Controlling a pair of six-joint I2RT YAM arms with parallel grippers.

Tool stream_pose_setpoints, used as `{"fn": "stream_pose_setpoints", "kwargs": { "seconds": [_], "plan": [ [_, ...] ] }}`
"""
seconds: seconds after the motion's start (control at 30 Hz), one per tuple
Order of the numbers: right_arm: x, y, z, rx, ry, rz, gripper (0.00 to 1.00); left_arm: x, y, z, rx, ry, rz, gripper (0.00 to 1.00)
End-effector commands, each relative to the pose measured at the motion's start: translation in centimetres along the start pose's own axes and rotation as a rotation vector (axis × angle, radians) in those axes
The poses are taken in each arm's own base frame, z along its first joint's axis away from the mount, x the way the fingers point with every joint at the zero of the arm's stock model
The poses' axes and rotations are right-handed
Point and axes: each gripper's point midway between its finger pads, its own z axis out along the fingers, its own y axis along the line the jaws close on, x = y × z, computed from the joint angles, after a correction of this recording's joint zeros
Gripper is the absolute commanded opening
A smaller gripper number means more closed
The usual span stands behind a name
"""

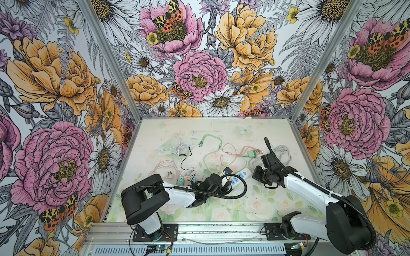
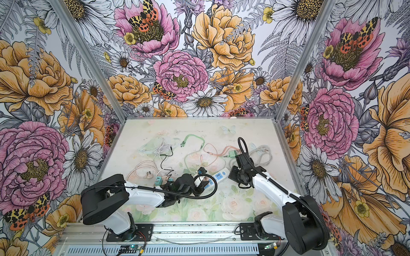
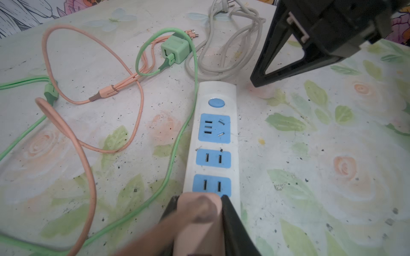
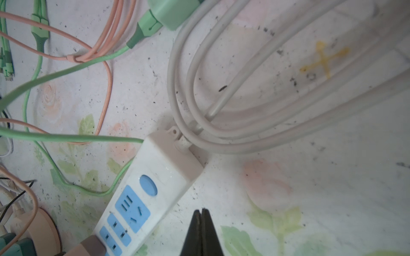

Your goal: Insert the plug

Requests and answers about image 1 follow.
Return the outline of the white blue power strip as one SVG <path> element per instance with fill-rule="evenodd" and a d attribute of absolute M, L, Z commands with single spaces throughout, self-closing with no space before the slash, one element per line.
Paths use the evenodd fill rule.
<path fill-rule="evenodd" d="M 252 172 L 250 169 L 248 169 L 247 167 L 242 169 L 241 171 L 236 173 L 234 177 L 229 177 L 228 179 L 230 182 L 229 188 L 234 189 L 238 187 L 239 185 L 242 185 L 241 179 L 246 180 L 247 178 L 250 178 L 251 176 L 252 176 Z"/>

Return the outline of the green charger plug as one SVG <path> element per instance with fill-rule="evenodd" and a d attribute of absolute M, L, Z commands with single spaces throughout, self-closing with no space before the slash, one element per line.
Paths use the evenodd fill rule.
<path fill-rule="evenodd" d="M 250 151 L 248 151 L 247 152 L 247 155 L 246 155 L 246 157 L 247 158 L 250 158 L 250 159 L 253 159 L 253 158 L 256 158 L 257 157 L 257 151 L 255 151 L 255 150 L 250 150 Z"/>

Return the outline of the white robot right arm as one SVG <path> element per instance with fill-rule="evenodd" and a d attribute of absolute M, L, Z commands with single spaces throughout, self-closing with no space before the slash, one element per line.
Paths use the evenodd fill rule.
<path fill-rule="evenodd" d="M 268 189 L 283 187 L 302 196 L 321 211 L 325 218 L 303 215 L 300 211 L 286 214 L 280 233 L 286 239 L 310 235 L 330 242 L 345 255 L 369 250 L 376 245 L 376 231 L 356 197 L 343 196 L 325 189 L 285 166 L 274 153 L 261 156 L 263 165 L 255 167 L 253 179 Z"/>

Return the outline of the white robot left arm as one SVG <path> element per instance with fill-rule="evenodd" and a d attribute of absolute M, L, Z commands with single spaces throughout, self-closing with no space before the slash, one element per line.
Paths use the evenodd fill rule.
<path fill-rule="evenodd" d="M 138 233 L 150 241 L 157 241 L 165 232 L 158 211 L 165 205 L 196 208 L 214 196 L 226 196 L 232 192 L 227 177 L 212 174 L 205 181 L 196 181 L 187 187 L 173 186 L 152 175 L 121 193 L 121 203 L 127 224 L 139 229 Z"/>

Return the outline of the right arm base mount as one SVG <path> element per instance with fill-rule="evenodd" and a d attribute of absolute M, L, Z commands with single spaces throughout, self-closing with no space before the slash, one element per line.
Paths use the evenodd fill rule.
<path fill-rule="evenodd" d="M 283 223 L 265 223 L 260 230 L 268 241 L 309 241 L 310 235 L 296 233 L 295 230 Z"/>

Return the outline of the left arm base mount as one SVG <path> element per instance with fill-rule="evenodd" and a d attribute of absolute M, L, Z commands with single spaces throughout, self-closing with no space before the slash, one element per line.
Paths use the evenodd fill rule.
<path fill-rule="evenodd" d="M 132 235 L 133 242 L 176 242 L 178 238 L 178 224 L 163 224 L 162 227 L 152 234 L 137 225 Z"/>

